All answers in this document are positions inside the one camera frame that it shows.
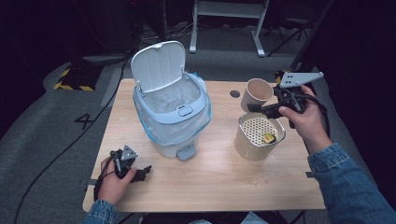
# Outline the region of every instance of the beige cup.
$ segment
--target beige cup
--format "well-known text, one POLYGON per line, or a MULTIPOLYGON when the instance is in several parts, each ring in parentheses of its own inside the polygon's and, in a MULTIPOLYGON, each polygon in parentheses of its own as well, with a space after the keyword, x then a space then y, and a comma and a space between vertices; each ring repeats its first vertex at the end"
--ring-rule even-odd
POLYGON ((247 82, 244 97, 241 101, 242 109, 249 113, 248 104, 264 105, 274 96, 274 89, 271 85, 260 78, 253 78, 247 82))

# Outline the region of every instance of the open lid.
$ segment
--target open lid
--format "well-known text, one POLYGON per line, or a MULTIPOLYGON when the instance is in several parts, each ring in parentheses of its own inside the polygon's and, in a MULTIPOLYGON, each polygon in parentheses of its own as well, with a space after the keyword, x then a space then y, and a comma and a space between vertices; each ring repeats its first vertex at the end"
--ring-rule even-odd
POLYGON ((156 91, 181 79, 186 51, 177 41, 167 41, 141 49, 132 58, 136 85, 142 92, 156 91))

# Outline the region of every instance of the white object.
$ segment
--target white object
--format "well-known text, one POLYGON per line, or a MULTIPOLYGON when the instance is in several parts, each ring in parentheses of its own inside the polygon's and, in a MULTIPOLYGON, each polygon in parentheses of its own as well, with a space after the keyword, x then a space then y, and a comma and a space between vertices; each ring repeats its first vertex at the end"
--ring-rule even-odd
POLYGON ((286 131, 277 119, 268 119, 262 114, 245 114, 239 118, 239 128, 235 137, 235 148, 241 157, 248 161, 262 161, 285 139, 286 131), (271 133, 276 141, 265 144, 262 137, 271 133))
POLYGON ((259 19, 256 31, 252 31, 251 34, 253 36, 254 44, 256 45, 257 53, 260 57, 264 57, 265 53, 262 49, 259 34, 268 8, 268 2, 269 1, 267 0, 264 4, 242 4, 195 0, 190 53, 195 53, 196 51, 198 15, 206 15, 259 19))
POLYGON ((205 83, 184 63, 177 41, 142 49, 131 62, 134 105, 148 138, 163 156, 183 161, 196 153, 197 134, 211 120, 205 83))
POLYGON ((323 77, 322 72, 318 73, 285 73, 280 82, 280 88, 299 87, 305 83, 317 80, 323 77))

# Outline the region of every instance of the person's right hand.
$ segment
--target person's right hand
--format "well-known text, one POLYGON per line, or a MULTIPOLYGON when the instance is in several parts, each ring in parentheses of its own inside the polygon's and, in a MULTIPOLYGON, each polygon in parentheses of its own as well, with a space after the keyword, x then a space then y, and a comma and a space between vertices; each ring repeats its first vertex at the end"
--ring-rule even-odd
MULTIPOLYGON (((305 94, 314 96, 314 93, 308 87, 303 85, 302 89, 305 94)), ((314 102, 306 101, 303 114, 299 114, 285 106, 279 108, 279 113, 294 123, 297 133, 304 139, 311 153, 315 153, 332 144, 323 128, 318 106, 314 102)))
MULTIPOLYGON (((101 166, 102 169, 105 167, 107 160, 111 160, 110 158, 102 161, 101 166)), ((123 179, 119 179, 119 177, 115 173, 116 165, 113 160, 108 164, 105 178, 103 179, 102 186, 98 193, 98 199, 104 200, 112 204, 116 204, 124 195, 126 189, 130 185, 131 180, 134 178, 136 174, 136 168, 132 168, 123 179)))

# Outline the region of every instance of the denim jacket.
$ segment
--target denim jacket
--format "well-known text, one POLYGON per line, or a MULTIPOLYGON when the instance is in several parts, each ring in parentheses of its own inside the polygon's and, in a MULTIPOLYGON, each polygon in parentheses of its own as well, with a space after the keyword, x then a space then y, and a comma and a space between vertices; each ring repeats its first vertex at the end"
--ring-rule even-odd
POLYGON ((119 213, 112 203, 97 200, 85 216, 83 224, 117 224, 119 213))
MULTIPOLYGON (((396 223, 396 212, 364 171, 338 145, 308 156, 331 223, 396 223)), ((117 223, 111 203, 96 201, 83 224, 117 223)))

